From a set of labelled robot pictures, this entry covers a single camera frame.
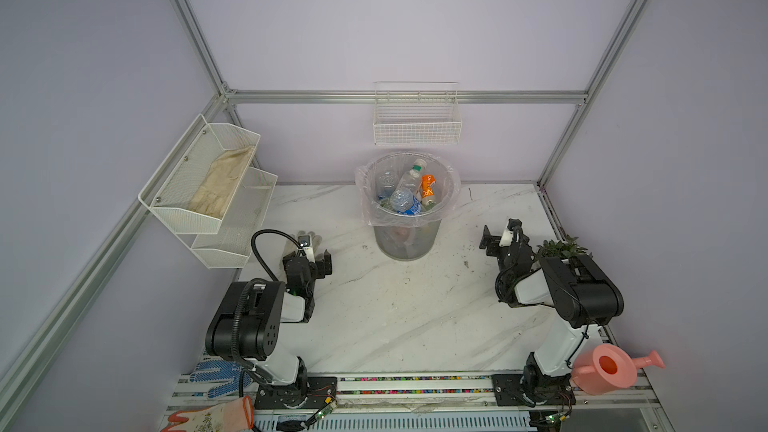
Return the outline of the red cap purple label bottle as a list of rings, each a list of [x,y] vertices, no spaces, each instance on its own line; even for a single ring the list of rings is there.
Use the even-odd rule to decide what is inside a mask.
[[[418,229],[395,227],[392,229],[394,246],[399,255],[410,256],[415,253],[418,242]]]

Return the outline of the orange label bottle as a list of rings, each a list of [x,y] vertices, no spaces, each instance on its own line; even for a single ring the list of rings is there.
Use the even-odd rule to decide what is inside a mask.
[[[435,177],[433,175],[424,175],[421,182],[421,204],[425,210],[433,208],[437,200],[434,192]]]

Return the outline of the blue label bottle top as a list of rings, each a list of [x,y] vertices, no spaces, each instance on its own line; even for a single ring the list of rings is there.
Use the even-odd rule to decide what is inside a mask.
[[[417,216],[422,213],[422,205],[417,197],[407,190],[395,190],[389,197],[391,209],[402,215]]]

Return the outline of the blue label bottle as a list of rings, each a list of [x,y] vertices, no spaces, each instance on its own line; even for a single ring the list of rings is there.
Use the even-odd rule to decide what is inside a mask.
[[[389,197],[391,209],[402,215],[417,216],[422,213],[422,205],[417,197],[407,190],[395,190]]]
[[[399,177],[392,168],[387,168],[376,177],[376,193],[379,200],[390,197],[397,188]]]

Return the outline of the clear bottle green cap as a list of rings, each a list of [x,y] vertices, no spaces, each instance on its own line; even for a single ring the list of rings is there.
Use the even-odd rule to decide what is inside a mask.
[[[411,168],[403,174],[399,180],[396,189],[407,190],[411,194],[416,195],[420,190],[422,184],[422,177],[425,172],[427,163],[424,159],[418,158],[414,161]]]

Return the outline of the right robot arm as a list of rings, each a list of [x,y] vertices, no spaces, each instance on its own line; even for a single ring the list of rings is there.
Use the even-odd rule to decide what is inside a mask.
[[[566,390],[587,341],[623,313],[623,296],[574,237],[532,247],[522,221],[510,219],[499,235],[485,227],[479,248],[497,261],[494,291],[500,303],[546,306],[557,314],[544,342],[528,355],[515,392],[520,402],[543,404]]]

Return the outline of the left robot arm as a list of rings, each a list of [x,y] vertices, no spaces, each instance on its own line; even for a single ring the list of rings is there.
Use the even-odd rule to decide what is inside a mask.
[[[285,278],[279,280],[258,251],[257,240],[277,235],[294,247],[282,257]],[[289,407],[300,405],[309,395],[309,378],[304,360],[279,344],[280,326],[307,323],[316,305],[316,283],[332,274],[332,257],[317,253],[319,239],[313,232],[297,236],[276,229],[262,229],[251,237],[251,249],[268,279],[256,278],[232,283],[206,331],[205,351],[213,358],[190,375],[192,380],[212,380],[228,373],[234,390],[245,394],[255,385],[260,394],[271,396]]]

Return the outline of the grey bin with plastic liner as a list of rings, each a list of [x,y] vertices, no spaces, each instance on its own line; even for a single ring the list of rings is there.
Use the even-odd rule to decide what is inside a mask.
[[[373,228],[380,250],[399,261],[424,257],[433,247],[441,221],[458,201],[458,171],[441,157],[396,151],[354,172],[362,216]]]

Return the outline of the potted green plant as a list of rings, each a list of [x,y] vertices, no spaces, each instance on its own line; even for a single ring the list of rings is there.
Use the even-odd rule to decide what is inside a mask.
[[[592,256],[592,253],[577,242],[577,237],[566,236],[564,240],[545,240],[538,246],[535,253],[537,259],[557,257],[569,259],[581,255]]]

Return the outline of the blue dotted glove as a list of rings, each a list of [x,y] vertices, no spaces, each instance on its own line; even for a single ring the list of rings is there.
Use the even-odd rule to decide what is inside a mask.
[[[238,394],[241,396],[253,383],[252,378],[237,363],[222,359],[208,359],[199,362],[189,374],[189,382],[207,384],[208,399]]]

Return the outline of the white mesh two-tier shelf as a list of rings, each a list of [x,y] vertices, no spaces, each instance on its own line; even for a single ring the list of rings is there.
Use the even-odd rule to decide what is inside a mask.
[[[138,194],[209,269],[243,268],[278,177],[255,166],[260,135],[198,116]]]

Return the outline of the pink watering can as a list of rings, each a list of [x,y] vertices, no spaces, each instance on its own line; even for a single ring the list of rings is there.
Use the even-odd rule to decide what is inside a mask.
[[[580,354],[571,372],[571,383],[588,395],[603,395],[635,385],[638,370],[648,366],[666,367],[655,350],[632,358],[621,348],[601,344]]]

